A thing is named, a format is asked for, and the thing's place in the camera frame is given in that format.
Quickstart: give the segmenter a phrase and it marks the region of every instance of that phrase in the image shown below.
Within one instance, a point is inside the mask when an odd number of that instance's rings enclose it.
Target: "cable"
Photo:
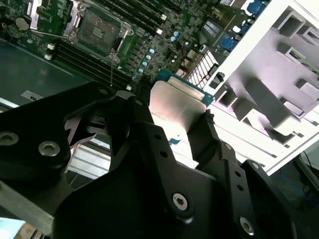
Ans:
[[[307,157],[307,160],[308,160],[309,166],[310,166],[311,168],[314,168],[314,167],[311,165],[310,160],[309,160],[308,155],[306,154],[306,152],[304,152],[304,154],[305,154],[305,155],[306,155],[306,157]]]

